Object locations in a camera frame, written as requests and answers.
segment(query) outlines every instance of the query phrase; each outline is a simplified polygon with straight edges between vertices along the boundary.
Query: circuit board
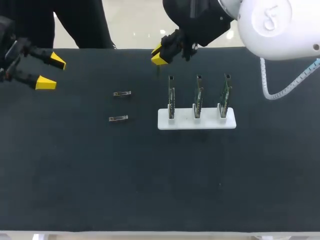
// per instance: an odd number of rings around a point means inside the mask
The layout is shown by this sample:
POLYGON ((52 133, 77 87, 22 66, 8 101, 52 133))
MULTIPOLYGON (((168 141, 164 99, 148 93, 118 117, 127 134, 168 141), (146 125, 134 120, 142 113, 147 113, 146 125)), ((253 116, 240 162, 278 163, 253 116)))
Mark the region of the circuit board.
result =
POLYGON ((220 104, 219 104, 220 116, 223 119, 227 117, 231 90, 232 90, 231 76, 229 74, 225 74, 225 80, 224 80, 224 85, 221 92, 220 104))
POLYGON ((174 76, 169 76, 168 83, 168 95, 169 95, 169 119, 175 118, 176 111, 176 96, 175 96, 175 88, 173 87, 174 76))

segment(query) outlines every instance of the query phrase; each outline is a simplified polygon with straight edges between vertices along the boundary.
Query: small metal part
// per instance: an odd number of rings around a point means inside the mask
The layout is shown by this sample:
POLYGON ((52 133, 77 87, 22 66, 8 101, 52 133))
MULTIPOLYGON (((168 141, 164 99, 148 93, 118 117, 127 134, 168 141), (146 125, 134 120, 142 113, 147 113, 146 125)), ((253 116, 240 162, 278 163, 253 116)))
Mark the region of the small metal part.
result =
POLYGON ((113 93, 114 97, 127 97, 131 95, 131 91, 117 91, 113 93))
POLYGON ((175 118, 176 111, 176 96, 175 88, 173 87, 174 76, 169 76, 169 119, 175 118))
POLYGON ((128 115, 125 116, 113 116, 113 117, 109 117, 109 122, 122 122, 127 120, 129 117, 128 115))
POLYGON ((232 91, 231 76, 229 74, 225 74, 224 77, 225 77, 225 81, 224 81, 223 89, 221 92, 220 104, 219 104, 220 116, 223 119, 227 117, 228 107, 230 103, 230 94, 232 91))
POLYGON ((194 117, 196 119, 200 118, 202 103, 203 103, 203 91, 204 88, 202 87, 202 75, 196 76, 196 89, 195 89, 195 109, 194 109, 194 117))

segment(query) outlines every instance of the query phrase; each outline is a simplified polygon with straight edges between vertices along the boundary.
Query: floor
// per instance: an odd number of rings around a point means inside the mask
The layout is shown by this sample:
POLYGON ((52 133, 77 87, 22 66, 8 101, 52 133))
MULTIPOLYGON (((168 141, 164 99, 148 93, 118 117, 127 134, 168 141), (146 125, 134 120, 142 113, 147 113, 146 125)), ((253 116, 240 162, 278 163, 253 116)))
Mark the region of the floor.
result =
MULTIPOLYGON (((162 0, 103 0, 105 17, 118 49, 154 49, 164 35, 178 27, 167 16, 162 0)), ((239 47, 237 22, 208 47, 239 47)), ((77 48, 59 19, 55 17, 55 48, 77 48)))

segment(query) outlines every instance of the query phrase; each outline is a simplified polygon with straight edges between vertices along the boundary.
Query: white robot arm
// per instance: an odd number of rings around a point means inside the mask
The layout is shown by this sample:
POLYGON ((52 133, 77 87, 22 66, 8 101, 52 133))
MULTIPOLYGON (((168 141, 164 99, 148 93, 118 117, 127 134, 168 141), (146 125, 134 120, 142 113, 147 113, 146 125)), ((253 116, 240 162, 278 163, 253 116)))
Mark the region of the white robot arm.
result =
POLYGON ((276 100, 290 93, 320 67, 320 59, 307 67, 288 87, 269 94, 265 59, 272 61, 320 56, 320 0, 162 0, 167 15, 178 26, 152 52, 157 65, 170 64, 183 50, 189 61, 203 47, 238 21, 244 45, 260 57, 264 96, 276 100))
POLYGON ((219 0, 238 20, 240 37, 255 55, 287 60, 320 55, 319 0, 219 0))

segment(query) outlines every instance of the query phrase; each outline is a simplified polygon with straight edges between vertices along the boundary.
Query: metal clip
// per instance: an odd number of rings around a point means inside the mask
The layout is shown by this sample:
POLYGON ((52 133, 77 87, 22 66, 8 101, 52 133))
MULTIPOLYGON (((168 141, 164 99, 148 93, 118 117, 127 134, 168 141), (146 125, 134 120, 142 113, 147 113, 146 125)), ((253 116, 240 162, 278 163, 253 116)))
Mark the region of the metal clip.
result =
POLYGON ((131 91, 116 91, 113 93, 114 97, 126 97, 130 95, 131 95, 131 91))
POLYGON ((122 122, 127 120, 128 118, 128 115, 109 117, 109 122, 122 122))

